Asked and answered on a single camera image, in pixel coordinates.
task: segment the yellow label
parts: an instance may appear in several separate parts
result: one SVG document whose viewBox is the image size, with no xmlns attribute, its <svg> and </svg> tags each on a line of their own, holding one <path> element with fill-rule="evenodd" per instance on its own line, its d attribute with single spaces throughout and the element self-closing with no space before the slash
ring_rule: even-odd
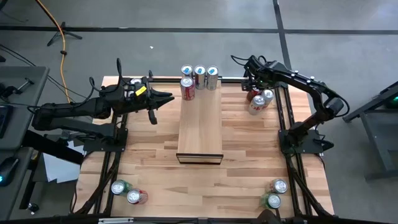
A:
<svg viewBox="0 0 398 224">
<path fill-rule="evenodd" d="M 139 90 L 136 91 L 136 95 L 137 96 L 141 95 L 143 92 L 145 92 L 145 90 L 147 90 L 146 87 L 144 87 L 144 86 L 141 87 Z"/>
</svg>

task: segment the green soda can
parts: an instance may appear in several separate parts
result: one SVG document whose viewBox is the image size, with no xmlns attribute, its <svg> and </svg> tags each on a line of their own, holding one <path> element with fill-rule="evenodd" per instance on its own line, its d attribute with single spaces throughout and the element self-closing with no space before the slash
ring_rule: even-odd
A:
<svg viewBox="0 0 398 224">
<path fill-rule="evenodd" d="M 264 208 L 277 209 L 280 207 L 280 197 L 277 194 L 264 194 L 260 198 L 260 205 Z"/>
<path fill-rule="evenodd" d="M 111 189 L 112 193 L 115 195 L 126 196 L 127 193 L 132 189 L 132 184 L 124 180 L 117 180 L 113 182 Z"/>
</svg>

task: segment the silver can lid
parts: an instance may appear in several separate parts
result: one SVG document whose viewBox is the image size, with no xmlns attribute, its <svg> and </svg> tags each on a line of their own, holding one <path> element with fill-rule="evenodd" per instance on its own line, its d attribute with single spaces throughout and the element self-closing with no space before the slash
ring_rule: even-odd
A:
<svg viewBox="0 0 398 224">
<path fill-rule="evenodd" d="M 120 194 L 124 190 L 124 183 L 121 180 L 117 180 L 112 184 L 112 192 L 114 194 Z"/>
<path fill-rule="evenodd" d="M 268 196 L 268 204 L 271 208 L 279 208 L 280 207 L 280 197 L 276 194 L 270 194 Z"/>
<path fill-rule="evenodd" d="M 130 84 L 141 84 L 141 79 L 140 78 L 133 78 L 132 80 L 130 80 Z"/>
<path fill-rule="evenodd" d="M 216 66 L 210 66 L 207 68 L 207 74 L 209 75 L 217 75 L 218 74 L 218 68 Z"/>
<path fill-rule="evenodd" d="M 284 180 L 281 180 L 281 179 L 275 180 L 274 187 L 275 187 L 275 190 L 281 194 L 283 194 L 287 191 L 287 184 Z"/>
<path fill-rule="evenodd" d="M 181 68 L 181 72 L 190 75 L 192 73 L 192 66 L 191 65 L 183 65 Z"/>
<path fill-rule="evenodd" d="M 274 97 L 274 92 L 272 90 L 264 90 L 262 96 L 265 98 L 272 98 Z"/>
<path fill-rule="evenodd" d="M 193 85 L 193 79 L 191 77 L 184 77 L 181 79 L 181 86 L 190 87 Z"/>
<path fill-rule="evenodd" d="M 205 68 L 203 65 L 197 65 L 197 66 L 195 67 L 195 73 L 196 73 L 196 74 L 202 75 L 202 74 L 204 74 L 205 72 L 206 72 L 206 68 Z"/>
<path fill-rule="evenodd" d="M 127 193 L 127 201 L 130 203 L 137 203 L 139 201 L 140 193 L 139 189 L 132 189 Z"/>
<path fill-rule="evenodd" d="M 257 105 L 264 105 L 266 103 L 266 100 L 261 95 L 257 95 L 253 98 L 253 102 L 255 102 L 255 104 Z"/>
</svg>

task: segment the wooden board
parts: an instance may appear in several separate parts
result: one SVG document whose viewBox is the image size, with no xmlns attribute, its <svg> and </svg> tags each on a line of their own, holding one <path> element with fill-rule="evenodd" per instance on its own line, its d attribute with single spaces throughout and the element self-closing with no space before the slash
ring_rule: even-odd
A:
<svg viewBox="0 0 398 224">
<path fill-rule="evenodd" d="M 221 81 L 216 90 L 195 90 L 193 100 L 182 100 L 177 153 L 221 154 Z M 185 162 L 219 159 L 185 157 Z"/>
<path fill-rule="evenodd" d="M 117 77 L 104 77 L 103 85 L 116 82 Z M 119 179 L 148 191 L 149 199 L 144 205 L 130 205 L 125 198 L 115 197 L 112 216 L 257 217 L 262 211 L 258 206 L 259 197 L 269 182 L 275 178 L 287 181 L 286 163 L 277 137 L 279 119 L 275 100 L 261 114 L 251 116 L 246 111 L 246 93 L 241 91 L 240 85 L 223 84 L 223 162 L 219 166 L 182 165 L 175 157 L 180 87 L 178 83 L 153 87 L 173 93 L 175 100 L 155 112 L 158 125 L 150 124 L 146 111 L 129 115 L 129 139 L 118 174 Z M 291 86 L 289 90 L 295 120 L 303 121 L 310 116 L 307 94 Z M 75 210 L 84 204 L 98 185 L 103 156 L 103 152 L 94 152 L 83 163 Z M 333 213 L 322 163 L 313 155 L 302 157 L 309 189 L 324 208 Z M 304 211 L 300 190 L 298 195 Z M 282 196 L 280 214 L 282 217 L 293 216 L 289 190 Z"/>
</svg>

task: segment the can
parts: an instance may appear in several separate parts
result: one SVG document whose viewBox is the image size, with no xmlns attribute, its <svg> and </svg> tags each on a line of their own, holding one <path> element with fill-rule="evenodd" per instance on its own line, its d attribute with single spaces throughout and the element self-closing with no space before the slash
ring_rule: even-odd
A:
<svg viewBox="0 0 398 224">
<path fill-rule="evenodd" d="M 277 194 L 264 194 L 260 197 L 260 205 L 264 208 L 277 209 L 280 204 L 280 197 Z"/>
<path fill-rule="evenodd" d="M 191 77 L 184 77 L 180 82 L 183 100 L 193 100 L 195 97 L 195 82 Z"/>
<path fill-rule="evenodd" d="M 264 99 L 266 101 L 264 103 L 264 106 L 262 107 L 262 109 L 265 109 L 271 103 L 272 99 L 274 99 L 274 92 L 272 90 L 264 90 L 261 93 L 261 96 L 264 97 Z"/>
<path fill-rule="evenodd" d="M 218 82 L 218 68 L 214 65 L 207 68 L 207 89 L 215 90 L 217 89 Z"/>
<path fill-rule="evenodd" d="M 132 189 L 132 185 L 124 180 L 117 180 L 112 183 L 112 193 L 115 195 L 127 195 L 127 193 Z"/>
<path fill-rule="evenodd" d="M 130 84 L 141 84 L 141 79 L 133 78 L 132 80 L 130 80 Z"/>
<path fill-rule="evenodd" d="M 275 179 L 270 183 L 270 192 L 275 194 L 284 194 L 287 191 L 287 184 L 282 179 Z"/>
<path fill-rule="evenodd" d="M 246 99 L 248 99 L 248 101 L 251 102 L 251 100 L 253 100 L 253 97 L 257 96 L 258 94 L 260 94 L 260 90 L 257 88 L 253 88 L 246 95 Z"/>
<path fill-rule="evenodd" d="M 148 201 L 148 193 L 137 188 L 131 189 L 127 194 L 127 201 L 133 205 L 143 204 Z"/>
<path fill-rule="evenodd" d="M 248 108 L 249 114 L 251 115 L 259 114 L 265 102 L 266 101 L 264 97 L 262 97 L 261 95 L 253 97 L 253 100 L 251 100 Z"/>
<path fill-rule="evenodd" d="M 206 68 L 203 65 L 197 65 L 193 70 L 195 76 L 195 85 L 198 90 L 206 87 Z"/>
<path fill-rule="evenodd" d="M 182 77 L 191 77 L 192 78 L 192 66 L 191 65 L 182 65 L 181 72 Z"/>
</svg>

